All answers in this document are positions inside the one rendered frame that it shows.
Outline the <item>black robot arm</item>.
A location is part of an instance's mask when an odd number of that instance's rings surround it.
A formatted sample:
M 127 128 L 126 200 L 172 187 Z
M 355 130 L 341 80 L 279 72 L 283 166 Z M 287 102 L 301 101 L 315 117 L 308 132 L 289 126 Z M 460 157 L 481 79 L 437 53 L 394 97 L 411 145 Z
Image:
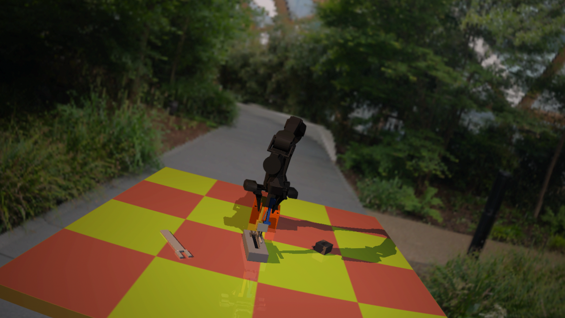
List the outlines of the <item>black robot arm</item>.
M 276 194 L 281 196 L 283 192 L 288 193 L 290 189 L 286 171 L 295 150 L 295 144 L 304 136 L 305 128 L 306 125 L 301 118 L 291 116 L 287 119 L 284 130 L 277 132 L 271 140 L 267 149 L 271 155 L 263 162 L 263 169 L 270 175 L 266 180 L 268 195 L 265 207 L 267 208 L 270 198 L 276 198 Z M 283 172 L 283 174 L 279 178 L 274 177 L 277 172 Z

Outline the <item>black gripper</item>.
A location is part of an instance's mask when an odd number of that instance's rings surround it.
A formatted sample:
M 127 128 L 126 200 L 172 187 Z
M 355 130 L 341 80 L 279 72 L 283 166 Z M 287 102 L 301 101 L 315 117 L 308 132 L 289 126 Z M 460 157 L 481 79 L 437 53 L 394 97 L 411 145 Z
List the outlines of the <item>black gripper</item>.
M 283 172 L 277 172 L 276 174 L 274 174 L 274 177 L 279 178 L 280 175 L 283 175 Z M 257 210 L 258 211 L 260 211 L 260 203 L 261 203 L 261 199 L 262 199 L 262 190 L 268 191 L 268 189 L 266 187 L 266 180 L 269 176 L 270 175 L 266 172 L 266 176 L 265 176 L 263 185 L 257 184 L 256 181 L 248 180 L 248 179 L 244 180 L 244 183 L 243 183 L 244 190 L 253 192 L 253 194 L 256 195 Z M 291 199 L 297 199 L 298 198 L 298 191 L 295 190 L 295 188 L 290 187 L 288 193 L 282 192 L 281 196 L 276 194 L 276 204 L 273 205 L 271 213 L 274 213 L 274 211 L 276 211 L 276 208 L 281 203 L 281 201 L 288 199 L 287 196 Z

